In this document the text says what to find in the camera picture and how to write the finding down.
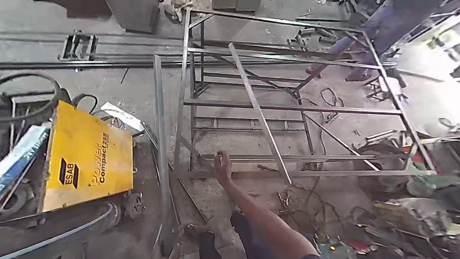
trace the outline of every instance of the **hand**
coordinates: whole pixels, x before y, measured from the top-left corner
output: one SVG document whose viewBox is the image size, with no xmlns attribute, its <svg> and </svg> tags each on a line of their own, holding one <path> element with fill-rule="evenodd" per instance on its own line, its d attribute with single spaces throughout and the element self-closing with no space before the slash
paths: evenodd
<svg viewBox="0 0 460 259">
<path fill-rule="evenodd" d="M 224 188 L 233 183 L 230 156 L 223 150 L 218 151 L 214 156 L 214 174 Z"/>
</svg>

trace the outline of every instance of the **metal rack frame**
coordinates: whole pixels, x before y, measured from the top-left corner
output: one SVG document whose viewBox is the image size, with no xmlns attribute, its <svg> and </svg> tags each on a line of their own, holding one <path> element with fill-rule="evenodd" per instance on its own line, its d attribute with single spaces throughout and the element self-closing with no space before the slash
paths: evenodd
<svg viewBox="0 0 460 259">
<path fill-rule="evenodd" d="M 190 13 L 203 13 L 205 16 L 197 19 L 195 22 L 191 23 Z M 221 16 L 228 18 L 238 18 L 259 22 L 266 22 L 272 24 L 282 24 L 282 25 L 291 25 L 291 26 L 300 26 L 308 28 L 322 28 L 330 29 L 334 31 L 343 31 L 351 39 L 353 43 L 357 42 L 360 45 L 365 46 L 373 54 L 376 65 L 364 65 L 356 64 L 351 60 L 340 60 L 341 53 L 337 55 L 332 55 L 328 53 L 313 52 L 313 51 L 303 51 L 289 48 L 287 46 L 282 46 L 281 44 L 270 44 L 270 43 L 261 43 L 261 42 L 225 42 L 225 41 L 207 41 L 204 37 L 204 23 L 206 20 L 213 16 Z M 192 39 L 192 29 L 195 26 L 200 26 L 200 45 L 195 44 Z M 187 62 L 189 57 L 190 61 L 195 60 L 195 54 L 200 55 L 200 68 L 201 68 L 201 78 L 196 79 L 195 75 L 195 62 Z M 223 56 L 233 57 L 233 61 L 223 58 Z M 208 73 L 205 72 L 205 56 L 214 57 L 216 60 L 222 62 L 223 64 L 238 69 L 239 75 L 231 74 L 219 74 L 219 73 Z M 260 77 L 255 73 L 248 71 L 243 68 L 242 62 L 239 57 L 250 57 L 257 60 L 270 60 L 270 61 L 290 61 L 295 63 L 318 63 L 321 66 L 314 71 L 306 79 L 292 79 L 292 78 L 278 78 L 278 77 Z M 411 127 L 409 121 L 407 120 L 407 115 L 402 108 L 401 102 L 395 96 L 395 94 L 390 89 L 390 94 L 395 106 L 395 110 L 377 110 L 377 109 L 364 109 L 364 108 L 352 108 L 352 107 L 322 107 L 322 106 L 302 106 L 299 91 L 308 84 L 313 78 L 321 73 L 329 65 L 340 65 L 348 67 L 361 67 L 367 69 L 378 70 L 380 75 L 383 77 L 383 81 L 387 83 L 386 72 L 378 59 L 378 55 L 373 48 L 373 45 L 367 35 L 364 32 L 354 29 L 341 29 L 330 26 L 321 26 L 316 24 L 309 24 L 303 22 L 294 22 L 289 20 L 281 20 L 275 18 L 262 18 L 254 17 L 245 14 L 239 13 L 229 13 L 229 12 L 218 12 L 218 11 L 203 11 L 203 10 L 192 10 L 191 8 L 187 9 L 185 16 L 185 30 L 184 30 L 184 52 L 182 57 L 182 76 L 181 76 L 181 86 L 179 93 L 179 102 L 178 102 L 178 123 L 176 131 L 176 145 L 174 152 L 174 168 L 177 176 L 185 176 L 188 178 L 197 178 L 197 177 L 213 177 L 213 167 L 207 161 L 212 159 L 213 155 L 210 154 L 200 154 L 195 149 L 194 137 L 197 130 L 261 130 L 263 131 L 270 150 L 272 151 L 272 156 L 267 155 L 231 155 L 230 157 L 234 159 L 234 162 L 237 163 L 258 163 L 266 162 L 273 163 L 276 162 L 280 175 L 284 178 L 286 184 L 292 184 L 292 177 L 311 177 L 311 176 L 346 176 L 346 175 L 362 175 L 362 176 L 389 176 L 389 175 L 426 175 L 426 174 L 435 174 L 434 165 L 428 156 L 427 151 L 422 146 L 419 137 L 417 136 L 414 129 Z M 190 79 L 187 78 L 187 67 L 190 70 Z M 221 83 L 221 82 L 210 82 L 205 81 L 205 77 L 220 77 L 220 78 L 241 78 L 243 79 L 244 84 L 238 83 Z M 265 85 L 251 85 L 249 83 L 251 80 L 259 80 L 266 83 Z M 298 83 L 297 87 L 281 87 L 275 82 L 293 82 Z M 190 83 L 190 98 L 185 99 L 185 89 L 187 84 Z M 233 102 L 233 101 L 220 101 L 220 100 L 198 100 L 197 98 L 205 92 L 207 89 L 214 85 L 228 86 L 228 87 L 244 87 L 251 99 L 250 103 L 243 102 Z M 270 88 L 270 89 L 279 89 L 284 90 L 291 94 L 296 100 L 299 100 L 299 105 L 260 105 L 254 94 L 253 88 Z M 182 132 L 183 132 L 183 122 L 184 122 L 184 106 L 190 106 L 190 129 L 191 129 L 191 142 L 187 141 Z M 197 106 L 208 106 L 208 107 L 233 107 L 233 108 L 250 108 L 257 111 L 258 118 L 255 119 L 236 119 L 236 118 L 211 118 L 211 117 L 198 117 L 196 116 L 196 107 Z M 267 120 L 264 118 L 262 109 L 266 110 L 288 110 L 288 111 L 300 111 L 303 120 Z M 394 171 L 380 171 L 376 168 L 369 160 L 378 159 L 378 156 L 361 156 L 350 146 L 324 128 L 320 123 L 313 120 L 305 112 L 338 112 L 338 113 L 356 113 L 356 114 L 380 114 L 380 115 L 393 115 L 399 116 L 406 127 L 407 131 L 410 133 L 410 136 L 413 140 L 413 145 L 411 147 L 411 154 L 414 155 L 419 151 L 425 159 L 428 170 L 427 171 L 416 171 L 410 170 L 410 155 L 403 156 L 405 159 L 405 169 L 404 170 L 394 170 Z M 213 120 L 212 128 L 197 127 L 197 119 L 209 119 Z M 226 119 L 226 120 L 246 120 L 251 123 L 251 127 L 248 128 L 219 128 L 217 126 L 217 120 Z M 311 121 L 313 124 L 321 128 L 325 133 L 331 136 L 336 140 L 340 145 L 345 149 L 350 151 L 350 155 L 337 155 L 337 156 L 321 156 L 314 155 L 313 147 L 311 143 L 311 136 L 308 130 L 307 120 Z M 260 128 L 255 128 L 254 121 L 260 122 Z M 271 122 L 280 122 L 282 121 L 285 125 L 283 129 L 275 129 L 281 131 L 293 131 L 289 124 L 302 124 L 303 129 L 296 129 L 294 131 L 304 131 L 307 137 L 308 146 L 310 150 L 310 155 L 308 156 L 283 156 L 279 153 L 279 150 L 276 146 L 276 143 L 271 134 L 271 129 L 268 126 L 268 123 Z M 184 170 L 179 160 L 179 154 L 181 146 L 184 145 L 190 151 L 190 173 L 182 173 Z M 207 170 L 207 172 L 192 172 L 191 165 L 192 159 L 196 159 L 201 166 Z M 332 162 L 332 161 L 350 161 L 350 160 L 362 160 L 366 163 L 371 171 L 302 171 L 302 172 L 288 172 L 285 163 L 298 163 L 298 162 Z"/>
</svg>

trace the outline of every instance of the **dark trousers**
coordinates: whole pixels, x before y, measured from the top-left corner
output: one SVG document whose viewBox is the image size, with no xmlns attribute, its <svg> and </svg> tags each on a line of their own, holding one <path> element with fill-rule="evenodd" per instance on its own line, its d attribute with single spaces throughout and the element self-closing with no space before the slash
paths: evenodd
<svg viewBox="0 0 460 259">
<path fill-rule="evenodd" d="M 249 222 L 242 212 L 234 211 L 230 218 L 231 225 L 235 228 L 243 243 L 247 259 L 275 259 L 273 251 L 255 235 L 249 226 Z M 222 259 L 214 247 L 215 236 L 213 233 L 204 232 L 199 234 L 200 259 Z"/>
</svg>

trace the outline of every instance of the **welding cable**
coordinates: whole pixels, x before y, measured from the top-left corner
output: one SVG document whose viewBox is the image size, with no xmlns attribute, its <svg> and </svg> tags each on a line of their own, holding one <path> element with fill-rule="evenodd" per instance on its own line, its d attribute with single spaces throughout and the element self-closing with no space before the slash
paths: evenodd
<svg viewBox="0 0 460 259">
<path fill-rule="evenodd" d="M 0 78 L 0 84 L 6 83 L 8 81 L 11 81 L 11 80 L 13 80 L 15 78 L 19 78 L 19 77 L 41 77 L 41 78 L 44 78 L 44 79 L 50 81 L 54 86 L 54 95 L 51 98 L 51 100 L 49 100 L 49 102 L 47 102 L 42 108 L 40 108 L 40 109 L 38 109 L 38 110 L 36 110 L 34 112 L 31 112 L 29 114 L 17 116 L 17 117 L 14 117 L 14 118 L 13 117 L 0 117 L 0 123 L 25 120 L 25 119 L 40 115 L 40 114 L 46 112 L 48 109 L 53 109 L 58 105 L 59 97 L 61 96 L 61 86 L 59 85 L 59 83 L 54 78 L 52 78 L 50 76 L 40 74 L 40 73 L 29 73 L 29 72 L 17 73 L 17 74 L 6 76 L 4 78 Z"/>
<path fill-rule="evenodd" d="M 96 106 L 98 105 L 98 98 L 94 95 L 91 95 L 91 94 L 79 94 L 77 95 L 75 98 L 72 99 L 72 105 L 75 106 L 75 108 L 78 106 L 78 104 L 80 103 L 80 101 L 85 98 L 85 97 L 91 97 L 94 99 L 94 105 L 92 106 L 92 109 L 88 112 L 89 114 L 91 114 L 94 109 L 96 109 Z"/>
</svg>

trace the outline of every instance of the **yellow welding machine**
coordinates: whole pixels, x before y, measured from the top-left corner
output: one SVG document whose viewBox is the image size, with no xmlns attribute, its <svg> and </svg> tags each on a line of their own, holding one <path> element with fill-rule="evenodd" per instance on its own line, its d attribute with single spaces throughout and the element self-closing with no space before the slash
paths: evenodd
<svg viewBox="0 0 460 259">
<path fill-rule="evenodd" d="M 38 212 L 132 189 L 132 136 L 60 101 L 52 122 Z"/>
</svg>

